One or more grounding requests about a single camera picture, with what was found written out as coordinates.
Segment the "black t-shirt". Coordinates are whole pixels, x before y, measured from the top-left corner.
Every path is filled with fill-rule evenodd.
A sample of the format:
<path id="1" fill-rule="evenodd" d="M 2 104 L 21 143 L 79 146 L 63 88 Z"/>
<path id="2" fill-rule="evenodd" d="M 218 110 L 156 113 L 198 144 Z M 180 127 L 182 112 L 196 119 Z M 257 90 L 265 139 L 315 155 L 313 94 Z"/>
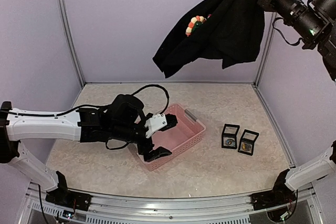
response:
<path id="1" fill-rule="evenodd" d="M 203 0 L 172 28 L 153 57 L 166 78 L 199 59 L 221 60 L 222 68 L 256 61 L 265 30 L 265 13 L 258 0 Z M 206 22 L 190 36 L 190 20 Z"/>

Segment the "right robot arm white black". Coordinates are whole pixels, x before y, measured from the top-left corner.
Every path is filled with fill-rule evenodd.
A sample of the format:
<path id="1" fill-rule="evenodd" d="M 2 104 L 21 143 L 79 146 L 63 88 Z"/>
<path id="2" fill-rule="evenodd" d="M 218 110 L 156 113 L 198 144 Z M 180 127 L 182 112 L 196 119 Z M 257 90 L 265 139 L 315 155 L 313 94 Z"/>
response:
<path id="1" fill-rule="evenodd" d="M 335 80 L 335 0 L 258 0 L 265 12 L 279 15 L 279 19 L 299 35 L 294 43 L 302 49 L 317 49 L 323 64 Z M 323 154 L 305 164 L 282 171 L 271 190 L 251 195 L 255 210 L 288 204 L 298 199 L 298 189 L 314 180 L 335 172 L 335 144 Z"/>

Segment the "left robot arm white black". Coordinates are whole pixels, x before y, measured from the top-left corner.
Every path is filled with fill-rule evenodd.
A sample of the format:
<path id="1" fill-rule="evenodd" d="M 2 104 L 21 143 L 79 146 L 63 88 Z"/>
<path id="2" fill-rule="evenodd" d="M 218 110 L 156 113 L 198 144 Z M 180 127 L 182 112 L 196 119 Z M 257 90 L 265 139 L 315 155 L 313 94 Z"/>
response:
<path id="1" fill-rule="evenodd" d="M 118 95 L 111 104 L 80 105 L 65 112 L 25 112 L 1 106 L 1 163 L 9 164 L 38 183 L 47 196 L 66 206 L 75 199 L 65 176 L 49 169 L 24 146 L 25 139 L 63 139 L 80 143 L 118 140 L 135 144 L 146 162 L 171 155 L 155 148 L 152 135 L 178 123 L 174 114 L 144 114 L 144 104 L 130 94 Z"/>

